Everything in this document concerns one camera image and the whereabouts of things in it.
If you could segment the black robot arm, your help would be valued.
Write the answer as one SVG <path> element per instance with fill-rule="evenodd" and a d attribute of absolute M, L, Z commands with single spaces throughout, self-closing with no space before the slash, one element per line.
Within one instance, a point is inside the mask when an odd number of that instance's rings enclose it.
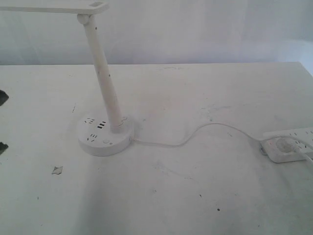
<path fill-rule="evenodd" d="M 2 106 L 8 99 L 9 96 L 6 94 L 6 92 L 0 90 L 0 106 Z M 0 142 L 0 154 L 2 154 L 7 148 L 7 144 Z"/>

